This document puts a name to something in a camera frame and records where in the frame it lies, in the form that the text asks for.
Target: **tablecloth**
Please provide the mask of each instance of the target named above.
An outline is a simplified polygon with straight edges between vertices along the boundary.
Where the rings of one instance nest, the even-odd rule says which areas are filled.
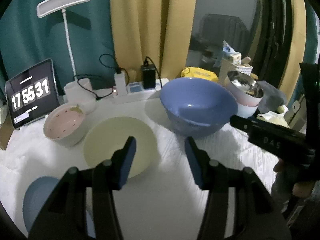
[[[106,98],[88,115],[90,128],[115,116],[130,116],[148,124],[158,142],[157,159],[129,179],[114,199],[124,239],[196,239],[207,191],[194,183],[184,153],[184,138],[171,127],[159,98],[116,105]],[[0,152],[0,200],[7,213],[27,235],[22,202],[28,186],[45,175],[61,178],[71,166],[88,165],[82,140],[70,149],[48,140],[44,119],[13,132],[6,151]],[[270,191],[277,158],[247,142],[247,136],[226,124],[220,131],[196,140],[200,149],[229,168],[250,166]]]

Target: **large blue plastic bowl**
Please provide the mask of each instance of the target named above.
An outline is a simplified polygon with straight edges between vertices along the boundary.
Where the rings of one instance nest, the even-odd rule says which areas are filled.
[[[177,132],[204,137],[237,114],[234,96],[221,85],[201,78],[177,78],[160,91],[160,100]]]

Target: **charger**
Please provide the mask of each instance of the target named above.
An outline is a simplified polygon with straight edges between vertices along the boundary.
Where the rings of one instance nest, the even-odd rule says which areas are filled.
[[[140,67],[142,76],[142,85],[144,89],[151,89],[156,87],[156,66],[149,64],[147,58]]]

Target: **white lamp head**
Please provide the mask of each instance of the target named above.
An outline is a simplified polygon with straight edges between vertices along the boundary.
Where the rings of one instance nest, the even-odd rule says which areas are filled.
[[[75,4],[89,2],[90,0],[45,0],[37,5],[37,15],[42,18],[53,12],[62,10]]]

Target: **clock digit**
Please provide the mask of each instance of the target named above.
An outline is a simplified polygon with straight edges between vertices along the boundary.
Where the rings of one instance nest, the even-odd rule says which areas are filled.
[[[40,83],[40,82],[37,82],[37,83],[36,83],[35,88],[36,88],[36,90],[38,91],[38,92],[36,93],[36,96],[37,96],[37,97],[42,96],[43,90],[42,90],[42,88],[41,88],[41,83]]]
[[[45,93],[48,94],[49,93],[49,89],[48,89],[48,81],[47,81],[47,79],[45,79],[42,82],[42,85],[44,86]]]
[[[22,90],[22,98],[25,104],[29,102],[29,96],[27,94],[27,91],[28,91],[27,89]]]
[[[12,103],[13,103],[14,109],[17,109],[16,98],[15,98],[15,97],[12,97],[11,101],[12,101]]]
[[[28,87],[28,95],[29,95],[29,100],[32,101],[35,99],[35,92],[33,91],[33,86],[31,85]]]
[[[18,108],[20,107],[21,95],[20,93],[16,94],[16,98],[18,99]]]

